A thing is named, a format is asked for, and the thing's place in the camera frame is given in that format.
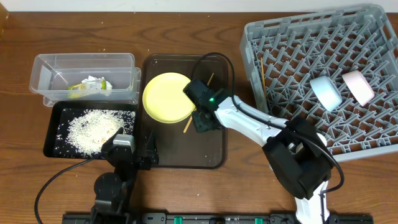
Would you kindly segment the rice pile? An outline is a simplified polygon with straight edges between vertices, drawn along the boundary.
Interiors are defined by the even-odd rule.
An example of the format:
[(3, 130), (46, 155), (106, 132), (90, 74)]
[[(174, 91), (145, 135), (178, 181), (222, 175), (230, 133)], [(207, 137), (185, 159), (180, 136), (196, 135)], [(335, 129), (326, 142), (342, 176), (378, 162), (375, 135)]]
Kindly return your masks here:
[(55, 156), (89, 158), (97, 155), (120, 128), (124, 134), (132, 134), (135, 117), (134, 111), (66, 108), (56, 128)]

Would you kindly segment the wooden chopstick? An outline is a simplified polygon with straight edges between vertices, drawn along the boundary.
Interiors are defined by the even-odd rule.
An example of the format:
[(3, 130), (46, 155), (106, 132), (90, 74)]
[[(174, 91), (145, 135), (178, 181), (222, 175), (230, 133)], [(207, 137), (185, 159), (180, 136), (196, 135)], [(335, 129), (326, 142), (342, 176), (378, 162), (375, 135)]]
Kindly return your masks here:
[[(208, 80), (208, 82), (206, 84), (207, 86), (209, 86), (209, 84), (211, 83), (213, 77), (214, 77), (214, 73), (211, 74), (211, 77), (209, 78), (209, 80)], [(186, 124), (186, 126), (185, 126), (185, 128), (183, 130), (184, 134), (187, 132), (187, 130), (188, 130), (188, 128), (189, 128), (189, 126), (190, 126), (190, 124), (192, 122), (192, 119), (193, 119), (192, 116), (190, 116), (189, 119), (188, 119), (188, 122), (187, 122), (187, 124)]]
[(266, 91), (266, 78), (264, 71), (264, 57), (261, 57), (261, 80), (262, 80), (262, 89), (264, 94), (264, 99), (267, 101), (267, 91)]

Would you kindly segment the yellow plate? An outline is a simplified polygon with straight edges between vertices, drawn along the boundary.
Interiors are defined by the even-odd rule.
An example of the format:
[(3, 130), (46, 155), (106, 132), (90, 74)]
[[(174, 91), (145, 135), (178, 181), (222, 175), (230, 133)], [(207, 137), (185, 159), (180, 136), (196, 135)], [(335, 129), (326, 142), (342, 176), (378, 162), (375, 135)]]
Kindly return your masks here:
[(183, 92), (189, 83), (188, 77), (175, 72), (154, 77), (144, 88), (142, 96), (147, 114), (161, 123), (177, 123), (189, 117), (195, 109)]

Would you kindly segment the green snack wrapper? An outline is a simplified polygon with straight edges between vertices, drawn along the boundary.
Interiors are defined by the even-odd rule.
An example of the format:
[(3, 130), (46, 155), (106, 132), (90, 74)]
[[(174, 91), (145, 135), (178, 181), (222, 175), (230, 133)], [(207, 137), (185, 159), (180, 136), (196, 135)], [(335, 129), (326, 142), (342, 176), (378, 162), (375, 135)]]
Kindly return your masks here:
[(71, 93), (68, 94), (69, 98), (81, 98), (86, 95), (90, 95), (90, 90), (105, 90), (106, 81), (103, 79), (87, 81), (77, 85), (72, 85), (68, 87), (68, 89), (71, 91)]

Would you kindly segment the white tissue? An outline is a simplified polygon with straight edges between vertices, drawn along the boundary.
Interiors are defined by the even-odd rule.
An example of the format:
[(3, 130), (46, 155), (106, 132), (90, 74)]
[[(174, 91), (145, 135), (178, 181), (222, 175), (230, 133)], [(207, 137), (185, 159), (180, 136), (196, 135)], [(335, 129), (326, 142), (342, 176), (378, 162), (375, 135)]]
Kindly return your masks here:
[(89, 76), (84, 79), (79, 86), (79, 90), (85, 91), (88, 94), (98, 93), (102, 90), (112, 90), (112, 84), (107, 81), (104, 77), (96, 78), (93, 76)]

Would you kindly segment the blue bowl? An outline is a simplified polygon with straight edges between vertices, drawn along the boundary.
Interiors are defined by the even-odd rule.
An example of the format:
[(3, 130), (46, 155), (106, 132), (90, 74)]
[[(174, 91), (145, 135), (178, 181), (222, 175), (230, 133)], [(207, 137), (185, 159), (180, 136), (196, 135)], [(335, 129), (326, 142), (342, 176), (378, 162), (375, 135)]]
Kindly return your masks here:
[(310, 86), (322, 106), (329, 112), (342, 103), (342, 97), (328, 76), (321, 76), (310, 80)]

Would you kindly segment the grey dishwasher rack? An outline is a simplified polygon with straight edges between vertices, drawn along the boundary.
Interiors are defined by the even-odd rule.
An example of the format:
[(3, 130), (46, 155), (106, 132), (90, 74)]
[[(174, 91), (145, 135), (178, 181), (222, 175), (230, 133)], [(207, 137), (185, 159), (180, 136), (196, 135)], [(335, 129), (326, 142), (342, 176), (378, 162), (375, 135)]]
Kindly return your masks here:
[[(250, 22), (240, 50), (257, 108), (280, 118), (308, 119), (337, 161), (397, 151), (397, 36), (381, 6)], [(375, 93), (364, 106), (342, 78), (355, 70)], [(321, 76), (332, 80), (343, 100), (331, 112), (310, 86), (310, 80)]]

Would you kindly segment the pink bowl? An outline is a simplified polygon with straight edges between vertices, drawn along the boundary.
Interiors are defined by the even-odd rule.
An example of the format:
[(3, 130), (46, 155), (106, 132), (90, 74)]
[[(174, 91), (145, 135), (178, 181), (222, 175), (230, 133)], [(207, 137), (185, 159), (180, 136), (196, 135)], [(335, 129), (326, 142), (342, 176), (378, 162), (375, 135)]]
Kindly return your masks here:
[(361, 72), (355, 70), (342, 75), (342, 78), (361, 106), (366, 105), (374, 98), (375, 93)]

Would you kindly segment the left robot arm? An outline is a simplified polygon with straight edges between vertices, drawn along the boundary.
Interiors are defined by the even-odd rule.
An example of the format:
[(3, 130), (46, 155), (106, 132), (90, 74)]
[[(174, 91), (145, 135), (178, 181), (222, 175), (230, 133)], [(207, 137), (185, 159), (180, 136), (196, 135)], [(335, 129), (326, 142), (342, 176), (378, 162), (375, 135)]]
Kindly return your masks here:
[(150, 170), (159, 163), (155, 133), (150, 132), (146, 155), (137, 152), (134, 136), (119, 128), (101, 147), (101, 155), (114, 167), (113, 172), (101, 174), (95, 181), (95, 204), (90, 223), (140, 223), (141, 216), (129, 211), (129, 201), (139, 170)]

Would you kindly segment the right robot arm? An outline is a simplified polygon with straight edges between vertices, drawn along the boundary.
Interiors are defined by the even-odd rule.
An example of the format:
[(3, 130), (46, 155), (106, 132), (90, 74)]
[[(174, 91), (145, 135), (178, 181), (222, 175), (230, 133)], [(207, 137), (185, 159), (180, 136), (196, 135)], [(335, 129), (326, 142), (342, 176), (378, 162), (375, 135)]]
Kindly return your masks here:
[(183, 92), (197, 108), (192, 113), (197, 132), (229, 128), (262, 147), (277, 180), (295, 198), (299, 223), (328, 221), (325, 195), (336, 162), (311, 124), (265, 114), (228, 90), (200, 87)]

